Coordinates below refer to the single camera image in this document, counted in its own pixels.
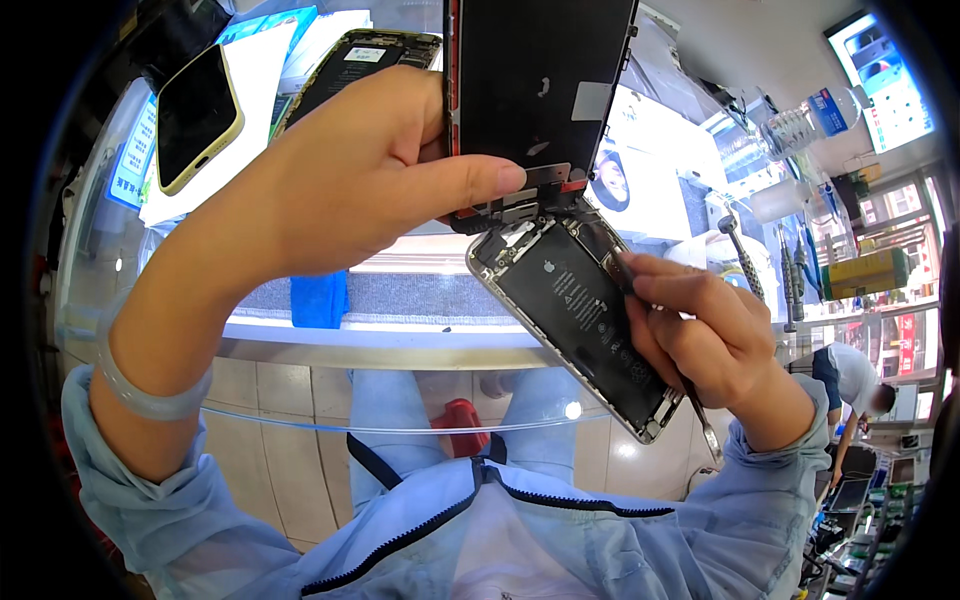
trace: hand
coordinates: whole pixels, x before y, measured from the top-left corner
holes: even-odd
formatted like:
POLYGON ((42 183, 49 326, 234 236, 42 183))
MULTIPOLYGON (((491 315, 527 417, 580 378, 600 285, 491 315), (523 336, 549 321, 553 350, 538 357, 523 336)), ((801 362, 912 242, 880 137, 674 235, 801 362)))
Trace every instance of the hand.
POLYGON ((774 359, 770 311, 749 290, 646 254, 628 259, 637 298, 627 298, 633 343, 671 387, 688 377, 707 408, 733 412, 758 452, 785 447, 813 421, 813 404, 774 359), (684 320, 678 311, 695 315, 684 320))
POLYGON ((230 215, 237 243, 261 254, 264 280, 345 269, 430 219, 523 186, 505 158, 444 158, 443 134, 441 74, 391 67, 299 120, 202 209, 230 215))

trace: tv screen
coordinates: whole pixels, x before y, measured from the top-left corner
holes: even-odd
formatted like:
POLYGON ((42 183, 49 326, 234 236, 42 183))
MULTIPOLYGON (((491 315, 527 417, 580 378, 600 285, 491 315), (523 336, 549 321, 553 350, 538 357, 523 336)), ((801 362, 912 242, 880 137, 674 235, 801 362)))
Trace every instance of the tv screen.
POLYGON ((933 131, 933 120, 893 40, 869 13, 825 31, 852 85, 863 85, 872 101, 864 119, 877 154, 933 131))

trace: zipper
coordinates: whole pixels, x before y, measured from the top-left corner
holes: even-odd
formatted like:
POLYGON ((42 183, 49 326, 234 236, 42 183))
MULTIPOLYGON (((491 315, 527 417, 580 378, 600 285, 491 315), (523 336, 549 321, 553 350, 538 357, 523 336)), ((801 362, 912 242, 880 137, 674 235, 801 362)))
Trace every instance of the zipper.
POLYGON ((552 508, 568 509, 571 511, 605 511, 627 518, 664 516, 674 512, 674 510, 671 508, 622 509, 609 500, 584 500, 579 498, 564 498, 561 496, 545 495, 542 493, 525 492, 523 490, 518 490, 517 488, 512 488, 503 483, 503 480, 500 478, 500 471, 496 467, 484 465, 484 458, 485 457, 474 456, 470 459, 470 463, 473 468, 474 486, 473 493, 471 493, 469 496, 460 502, 457 502, 445 511, 439 513, 438 515, 427 519, 425 522, 421 523, 417 527, 414 527, 410 531, 381 544, 375 550, 373 550, 373 552, 371 552, 370 556, 364 559, 364 562, 360 563, 354 569, 347 571, 346 573, 341 573, 336 577, 322 579, 304 586, 300 590, 300 595, 308 596, 311 594, 331 591, 336 588, 342 588, 343 586, 351 584, 360 579, 380 561, 384 560, 391 554, 402 550, 410 544, 426 538, 428 535, 440 529, 441 526, 449 522, 456 515, 459 515, 465 511, 467 507, 473 503, 473 499, 480 491, 480 486, 486 483, 498 483, 510 495, 510 497, 520 500, 521 502, 538 504, 540 506, 549 506, 552 508))

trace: tiled floor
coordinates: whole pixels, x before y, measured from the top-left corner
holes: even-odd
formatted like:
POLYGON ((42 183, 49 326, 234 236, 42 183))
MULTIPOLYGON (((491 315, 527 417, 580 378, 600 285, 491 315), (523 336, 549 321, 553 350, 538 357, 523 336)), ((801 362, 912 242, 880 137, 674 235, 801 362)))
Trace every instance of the tiled floor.
MULTIPOLYGON (((497 424, 509 396, 494 399, 480 388, 480 372, 417 372, 429 418, 448 401, 473 402, 485 424, 497 424)), ((340 369, 214 360, 205 406, 289 422, 346 425, 350 384, 340 369)), ((574 483, 593 492, 670 500, 685 496, 690 475, 712 466, 700 423, 688 403, 651 445, 638 444, 584 392, 585 414, 604 415, 577 425, 574 483)), ((731 416, 708 411, 721 439, 731 416)), ((204 411, 205 450, 221 469, 239 508, 284 533, 305 552, 352 518, 346 434, 315 432, 236 419, 204 411)), ((442 444, 449 449, 448 438, 442 444)))

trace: yellow container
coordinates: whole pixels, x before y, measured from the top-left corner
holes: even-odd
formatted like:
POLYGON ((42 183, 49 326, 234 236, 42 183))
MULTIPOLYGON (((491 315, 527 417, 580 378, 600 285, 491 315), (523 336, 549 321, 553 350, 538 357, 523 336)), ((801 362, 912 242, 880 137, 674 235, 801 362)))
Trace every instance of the yellow container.
POLYGON ((852 260, 827 265, 820 270, 827 300, 853 298, 895 290, 906 285, 910 275, 906 253, 888 248, 852 260))

